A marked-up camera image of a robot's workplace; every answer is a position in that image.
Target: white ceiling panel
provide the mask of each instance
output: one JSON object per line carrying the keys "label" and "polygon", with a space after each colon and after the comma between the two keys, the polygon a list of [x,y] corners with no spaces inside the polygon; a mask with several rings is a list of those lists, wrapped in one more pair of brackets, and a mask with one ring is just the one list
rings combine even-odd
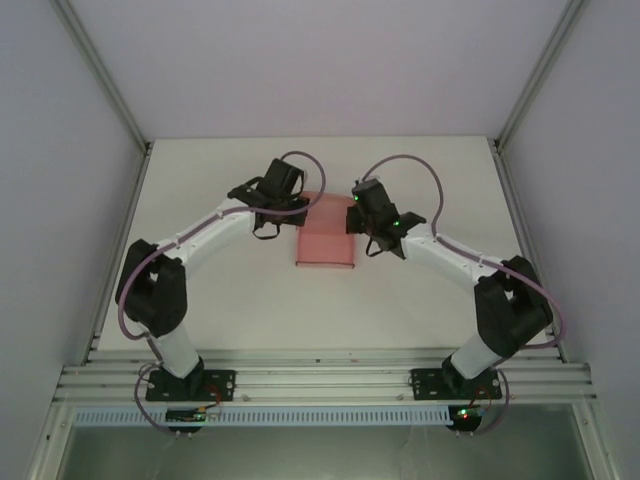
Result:
{"label": "white ceiling panel", "polygon": [[75,0],[150,138],[495,136],[563,0]]}

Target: ventilation grille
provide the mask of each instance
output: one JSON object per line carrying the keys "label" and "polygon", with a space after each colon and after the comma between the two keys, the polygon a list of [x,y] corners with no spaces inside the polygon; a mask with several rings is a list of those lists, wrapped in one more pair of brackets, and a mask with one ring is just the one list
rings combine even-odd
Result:
{"label": "ventilation grille", "polygon": [[[166,408],[149,408],[148,413],[166,424]],[[446,406],[412,407],[225,407],[204,426],[299,427],[375,425],[451,425]],[[134,427],[148,423],[135,408],[78,408],[76,427]],[[187,426],[172,422],[172,426]]]}

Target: black mounting plate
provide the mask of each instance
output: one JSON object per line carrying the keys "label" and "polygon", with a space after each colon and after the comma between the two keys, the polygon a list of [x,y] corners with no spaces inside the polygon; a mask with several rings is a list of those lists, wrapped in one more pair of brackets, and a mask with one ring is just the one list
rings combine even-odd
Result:
{"label": "black mounting plate", "polygon": [[182,380],[164,370],[156,370],[149,375],[147,402],[215,402],[220,392],[220,402],[230,402],[236,388],[235,370],[204,370],[202,385],[191,396],[185,390]]}
{"label": "black mounting plate", "polygon": [[458,392],[454,392],[445,383],[441,368],[415,368],[411,370],[411,388],[414,400],[478,400],[486,399],[487,395],[479,387],[489,392],[492,400],[502,398],[500,381],[495,370],[485,370]]}

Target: metal frame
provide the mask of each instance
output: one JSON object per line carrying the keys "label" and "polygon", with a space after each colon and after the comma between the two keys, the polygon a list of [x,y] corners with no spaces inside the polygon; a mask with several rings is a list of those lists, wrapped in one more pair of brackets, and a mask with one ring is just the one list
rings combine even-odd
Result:
{"label": "metal frame", "polygon": [[511,143],[513,136],[527,115],[529,107],[536,98],[536,95],[542,88],[549,72],[553,68],[558,59],[562,48],[567,43],[573,28],[578,23],[580,15],[584,11],[589,0],[568,0],[564,10],[560,14],[560,18],[556,23],[547,43],[542,49],[542,53],[538,57],[536,64],[527,79],[527,82],[516,100],[515,105],[511,109],[504,127],[500,131],[497,138],[498,152],[502,153]]}
{"label": "metal frame", "polygon": [[[132,391],[138,369],[153,360],[149,352],[95,350],[150,160],[151,145],[144,138],[69,1],[50,0],[50,3],[145,157],[137,172],[126,214],[117,232],[116,245],[110,255],[110,266],[103,281],[104,295],[94,310],[95,336],[88,342],[83,357],[78,359],[78,363],[82,365],[63,369],[27,477],[29,480],[57,477],[64,464],[65,448],[79,411],[86,407],[111,411],[134,408]],[[567,1],[498,140],[489,142],[519,244],[523,253],[534,264],[537,259],[534,243],[522,214],[508,164],[504,160],[504,150],[587,3],[587,0]],[[273,410],[278,406],[352,409],[373,406],[392,409],[450,404],[451,402],[441,401],[415,402],[408,385],[409,371],[412,368],[437,367],[450,353],[446,349],[201,352],[208,367],[238,371],[236,400],[231,408],[239,411],[256,408]],[[595,478],[619,478],[587,365],[566,363],[565,351],[561,346],[559,350],[519,353],[505,362],[502,368],[511,386],[511,402],[573,405],[576,428]]]}
{"label": "metal frame", "polygon": [[118,91],[115,82],[111,78],[109,71],[105,67],[96,47],[93,45],[91,38],[87,35],[78,14],[75,12],[68,0],[49,0],[49,3],[55,10],[60,22],[64,25],[69,36],[76,45],[76,48],[84,58],[89,70],[104,91],[114,112],[120,118],[120,121],[129,132],[131,139],[140,149],[140,152],[146,153],[147,140],[144,138],[142,130],[138,126],[131,110],[125,103],[122,95]]}
{"label": "metal frame", "polygon": [[109,309],[109,303],[111,302],[113,295],[113,289],[115,288],[117,275],[120,270],[120,260],[124,255],[127,237],[131,230],[131,224],[133,223],[133,217],[138,205],[140,193],[142,192],[142,185],[144,183],[145,175],[147,174],[147,169],[149,168],[149,161],[151,160],[152,152],[153,143],[150,143],[147,147],[146,154],[140,159],[140,164],[138,166],[133,185],[131,186],[129,200],[125,208],[124,218],[118,226],[113,247],[109,252],[107,269],[104,272],[101,281],[100,291],[102,291],[103,294],[97,299],[96,305],[93,308],[93,313],[91,314],[91,331],[89,335],[87,335],[85,348],[80,352],[80,356],[75,359],[74,363],[77,365],[81,365],[87,360],[89,352],[96,341],[96,332],[102,331],[102,327],[107,316],[107,310]]}

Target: purple cable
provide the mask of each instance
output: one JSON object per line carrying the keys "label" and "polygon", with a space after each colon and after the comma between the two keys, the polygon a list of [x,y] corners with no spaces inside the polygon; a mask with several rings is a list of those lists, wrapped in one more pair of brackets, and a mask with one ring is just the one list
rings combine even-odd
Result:
{"label": "purple cable", "polygon": [[509,410],[509,401],[511,400],[511,392],[509,391],[509,382],[507,381],[507,376],[504,374],[502,370],[496,369],[496,372],[500,374],[500,376],[502,377],[502,382],[504,383],[504,406],[502,407],[500,414],[496,417],[496,419],[493,422],[491,422],[490,425],[487,425],[486,427],[480,428],[475,432],[473,432],[474,437],[476,435],[484,435],[486,433],[492,432],[498,425],[500,425],[500,423],[502,423],[502,420],[504,420],[504,417],[507,416],[507,411]]}
{"label": "purple cable", "polygon": [[156,430],[164,433],[165,435],[170,435],[170,436],[176,437],[176,438],[180,437],[181,436],[180,432],[172,432],[168,427],[165,427],[164,425],[160,425],[144,409],[144,405],[142,405],[142,401],[140,400],[140,385],[142,384],[142,381],[144,380],[144,376],[147,373],[151,373],[152,371],[157,370],[160,367],[159,367],[159,365],[156,365],[156,364],[148,364],[148,365],[144,365],[142,368],[138,372],[138,379],[136,380],[135,387],[133,387],[133,401],[136,402],[136,405],[138,406],[138,410],[140,410],[140,413],[142,414],[144,419],[147,422],[149,422],[149,424],[153,428],[155,428]]}
{"label": "purple cable", "polygon": [[549,340],[548,342],[544,342],[544,343],[540,343],[540,344],[536,344],[536,345],[525,345],[524,347],[522,347],[522,349],[523,350],[537,350],[537,349],[555,347],[556,345],[558,345],[558,343],[560,343],[564,339],[564,337],[566,335],[564,316],[562,314],[562,310],[560,309],[560,305],[558,304],[558,302],[556,302],[556,300],[551,296],[551,294],[547,290],[542,288],[540,285],[538,285],[533,280],[531,280],[531,279],[525,277],[524,275],[516,272],[515,270],[512,270],[512,269],[510,269],[508,267],[505,267],[504,265],[499,264],[499,263],[495,263],[495,262],[491,262],[491,261],[488,261],[488,260],[481,259],[477,255],[469,253],[466,250],[463,250],[461,248],[456,247],[455,245],[451,245],[449,242],[447,242],[446,240],[444,240],[443,238],[441,238],[438,235],[438,231],[437,231],[436,227],[437,227],[438,220],[440,219],[440,216],[442,215],[442,210],[444,209],[444,190],[442,188],[442,182],[440,181],[440,177],[438,177],[438,174],[436,173],[436,171],[434,170],[434,168],[431,165],[429,165],[423,159],[421,159],[419,157],[416,157],[415,155],[406,155],[406,154],[392,155],[391,157],[384,158],[384,159],[380,160],[379,162],[377,162],[376,164],[374,164],[367,171],[367,173],[364,174],[364,176],[362,177],[362,180],[363,181],[366,180],[373,173],[373,171],[376,170],[378,167],[384,165],[387,162],[390,162],[391,160],[396,160],[396,159],[400,159],[400,158],[406,158],[408,160],[414,160],[414,161],[420,163],[421,165],[426,167],[427,170],[429,170],[429,172],[433,176],[433,179],[436,182],[436,186],[438,187],[439,203],[438,203],[438,209],[436,210],[436,213],[433,216],[433,220],[431,221],[431,233],[433,234],[433,238],[435,238],[438,241],[438,243],[440,243],[443,247],[451,250],[452,252],[457,253],[458,255],[461,255],[461,256],[463,256],[465,258],[468,258],[471,261],[482,262],[482,264],[484,264],[484,265],[487,265],[487,266],[489,266],[491,268],[495,268],[496,270],[499,270],[499,271],[509,275],[510,277],[513,277],[513,278],[521,281],[522,283],[524,283],[525,285],[527,285],[531,289],[533,289],[536,292],[538,292],[544,298],[546,298],[547,301],[555,309],[556,314],[557,314],[557,322],[558,322],[558,329],[557,329],[556,337],[554,339],[552,339],[552,340]]}
{"label": "purple cable", "polygon": [[[269,210],[266,208],[234,207],[234,208],[229,208],[223,211],[222,215],[225,216],[225,215],[229,215],[232,213],[239,213],[239,212],[255,212],[255,213],[263,213],[267,215],[289,216],[289,215],[297,215],[299,213],[306,212],[307,210],[312,208],[316,203],[318,203],[327,185],[327,177],[325,175],[324,168],[322,168],[322,165],[314,156],[299,150],[293,150],[291,152],[285,153],[281,157],[281,160],[284,160],[285,158],[290,157],[292,155],[300,155],[302,157],[308,158],[316,165],[316,167],[318,167],[318,170],[320,172],[320,190],[318,191],[318,194],[315,196],[315,198],[311,200],[308,205],[305,205],[304,207],[301,207],[301,208],[297,208],[295,210],[287,210],[287,211]],[[126,303],[127,296],[129,295],[129,291],[131,290],[133,282],[136,280],[138,275],[140,275],[140,273],[160,255],[163,255],[169,250],[176,248],[180,244],[188,241],[190,238],[197,235],[202,230],[204,230],[209,225],[211,225],[216,220],[218,220],[218,218],[219,218],[218,214],[214,214],[211,217],[203,220],[201,223],[194,226],[187,233],[179,237],[176,242],[171,242],[161,248],[158,248],[155,252],[153,252],[151,255],[146,257],[142,262],[140,262],[138,266],[133,270],[133,272],[131,272],[131,275],[129,275],[129,278],[127,279],[127,281],[124,284],[124,287],[122,288],[122,294],[120,295],[120,302],[118,302],[118,325],[120,326],[120,330],[122,331],[122,334],[125,337],[127,337],[129,340],[140,340],[142,338],[147,338],[149,346],[151,347],[152,345],[152,341],[149,339],[148,333],[145,332],[139,335],[131,333],[131,331],[129,331],[129,329],[127,328],[127,325],[124,319],[124,305]],[[158,358],[158,360],[161,361],[162,357],[160,356],[160,352],[158,352],[155,346],[152,347],[151,350],[154,352],[154,355]]]}

